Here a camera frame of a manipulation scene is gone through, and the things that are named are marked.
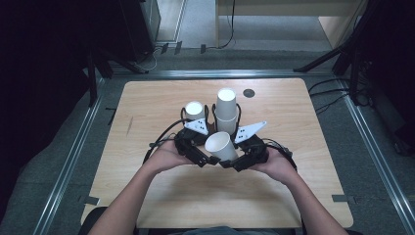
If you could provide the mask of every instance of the gray mat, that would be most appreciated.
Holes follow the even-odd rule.
[[[323,53],[308,52],[231,52],[209,51],[204,55],[197,50],[172,51],[158,54],[156,71],[164,70],[288,70],[304,65]],[[331,62],[322,65],[329,68]],[[305,76],[308,87],[330,76]],[[74,169],[69,187],[62,198],[49,234],[76,234],[83,205],[79,196],[87,195],[110,127],[112,112],[106,108],[117,106],[123,85],[129,80],[146,79],[115,67],[115,77],[106,81],[103,100],[87,137],[81,156]],[[337,88],[325,84],[315,91]],[[315,97],[315,108],[328,104],[340,94]],[[22,173],[16,186],[7,214],[0,226],[0,234],[30,234],[42,213],[53,183],[67,157],[77,129],[87,110],[88,94],[79,101],[53,144],[36,156]],[[344,101],[333,105],[318,116],[329,150],[332,154],[345,193],[355,199],[350,203],[354,224],[351,229],[363,234],[405,234],[396,210],[371,162],[362,139],[348,113]]]

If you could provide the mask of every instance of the metal rail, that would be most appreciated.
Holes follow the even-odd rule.
[[[98,84],[98,89],[102,89],[104,86],[104,79],[101,78]],[[59,177],[55,183],[52,192],[50,193],[46,206],[40,215],[37,225],[33,231],[33,234],[47,234],[52,224],[53,218],[55,217],[56,211],[58,210],[59,204],[64,197],[64,193],[69,184],[70,177],[72,176],[73,170],[76,166],[77,159],[80,151],[82,150],[86,136],[88,135],[89,129],[91,128],[92,122],[95,115],[97,114],[98,108],[101,104],[101,97],[98,96],[95,104],[88,109],[86,116],[80,126],[80,129],[73,141],[72,147],[70,148],[68,157],[65,164],[59,174]]]

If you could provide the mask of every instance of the black equipment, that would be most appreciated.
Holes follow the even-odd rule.
[[[144,162],[147,161],[147,159],[151,156],[153,150],[159,146],[163,141],[174,141],[174,144],[177,148],[177,151],[180,155],[185,156],[187,159],[192,161],[195,165],[198,165],[199,167],[203,167],[204,165],[217,165],[220,164],[224,168],[233,167],[238,172],[244,169],[247,169],[253,165],[256,164],[264,164],[268,161],[268,151],[266,150],[267,147],[274,148],[278,150],[293,166],[295,170],[297,170],[297,166],[293,161],[293,153],[290,152],[290,150],[277,142],[267,139],[271,141],[269,144],[265,144],[262,139],[260,139],[257,135],[253,134],[249,139],[244,140],[242,142],[239,142],[238,144],[234,143],[235,149],[240,148],[244,155],[240,156],[236,160],[233,161],[221,161],[220,158],[210,156],[208,157],[204,152],[199,150],[198,146],[201,146],[205,144],[206,140],[209,136],[211,136],[216,130],[216,128],[212,128],[214,124],[208,124],[208,108],[205,107],[205,123],[207,123],[207,126],[210,128],[207,128],[207,135],[203,135],[202,133],[199,133],[195,130],[192,130],[186,126],[188,126],[185,121],[190,121],[190,119],[182,118],[181,120],[178,120],[174,124],[172,124],[167,130],[164,131],[164,133],[156,140],[155,143],[152,143],[150,145],[151,149],[147,152],[146,157],[144,158]],[[237,135],[239,120],[241,117],[241,112],[237,121],[237,126],[235,133],[231,135],[231,138],[233,141],[235,141],[235,136]],[[203,123],[202,119],[199,120],[193,120],[194,122],[198,122],[200,126],[204,126],[205,123]],[[171,139],[169,137],[164,138],[165,134],[176,124],[183,123],[184,128],[180,130],[177,134],[175,134],[174,138]]]

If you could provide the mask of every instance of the wooden table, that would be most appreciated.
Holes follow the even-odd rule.
[[[128,183],[149,143],[180,119],[181,108],[193,100],[211,107],[223,87],[237,92],[241,125],[266,120],[268,124],[257,135],[293,151],[300,175],[323,206],[343,227],[352,226],[348,204],[332,199],[344,191],[300,78],[128,82],[90,192],[100,199],[98,207],[108,206]],[[246,89],[252,89],[254,97],[245,97]],[[85,206],[82,221],[94,208]],[[137,220],[141,228],[216,225],[300,227],[300,214],[287,188],[263,173],[183,165],[156,177]]]

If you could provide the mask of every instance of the white cup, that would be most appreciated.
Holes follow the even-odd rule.
[[[213,156],[223,161],[233,161],[238,158],[231,137],[226,132],[216,132],[212,134],[205,143],[205,149]]]
[[[236,129],[236,116],[229,120],[216,117],[216,127],[217,131],[224,131],[229,135],[232,135]]]
[[[186,111],[186,118],[196,120],[205,118],[204,106],[198,101],[189,102],[184,108]]]
[[[236,93],[232,88],[222,88],[217,92],[215,115],[229,120],[236,115]]]

